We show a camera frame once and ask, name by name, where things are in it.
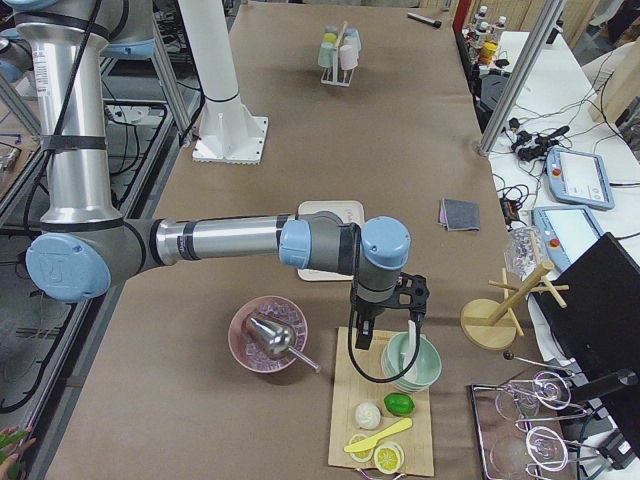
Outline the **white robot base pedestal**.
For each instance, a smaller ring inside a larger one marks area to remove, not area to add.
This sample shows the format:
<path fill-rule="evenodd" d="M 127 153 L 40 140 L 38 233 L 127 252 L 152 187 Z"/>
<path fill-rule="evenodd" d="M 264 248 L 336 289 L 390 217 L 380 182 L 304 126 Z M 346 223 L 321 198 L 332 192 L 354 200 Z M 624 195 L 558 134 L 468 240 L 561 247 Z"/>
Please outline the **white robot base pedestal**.
<path fill-rule="evenodd" d="M 183 0 L 179 8 L 204 96 L 193 159 L 259 164 L 269 120 L 242 102 L 223 3 Z"/>

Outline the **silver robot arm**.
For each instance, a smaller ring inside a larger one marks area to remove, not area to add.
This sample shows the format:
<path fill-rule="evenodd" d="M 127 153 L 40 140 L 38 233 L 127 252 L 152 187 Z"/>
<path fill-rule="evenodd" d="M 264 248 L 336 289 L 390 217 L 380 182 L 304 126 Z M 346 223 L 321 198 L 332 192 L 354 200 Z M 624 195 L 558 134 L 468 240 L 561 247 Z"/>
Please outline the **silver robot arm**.
<path fill-rule="evenodd" d="M 352 280 L 350 319 L 365 349 L 377 316 L 399 304 L 410 250 L 407 228 L 391 217 L 347 224 L 331 212 L 195 221 L 130 219 L 114 190 L 154 180 L 162 161 L 159 126 L 142 137 L 130 119 L 121 153 L 109 148 L 116 118 L 105 112 L 102 63 L 144 61 L 156 50 L 149 1 L 7 1 L 20 68 L 31 68 L 40 120 L 48 207 L 25 254 L 31 281 L 47 296 L 78 303 L 154 268 L 206 258 L 276 255 L 299 270 Z"/>

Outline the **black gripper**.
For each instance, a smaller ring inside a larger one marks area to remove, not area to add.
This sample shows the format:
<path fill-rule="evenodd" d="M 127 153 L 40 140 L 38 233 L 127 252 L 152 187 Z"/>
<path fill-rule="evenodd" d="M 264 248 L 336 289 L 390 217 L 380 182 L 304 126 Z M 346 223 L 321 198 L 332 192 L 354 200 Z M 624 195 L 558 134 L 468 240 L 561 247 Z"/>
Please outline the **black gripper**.
<path fill-rule="evenodd" d="M 389 298 L 382 302 L 369 302 L 356 296 L 351 302 L 350 324 L 356 328 L 355 348 L 368 350 L 371 345 L 371 331 L 374 330 L 376 318 L 386 309 L 392 308 L 394 301 Z"/>

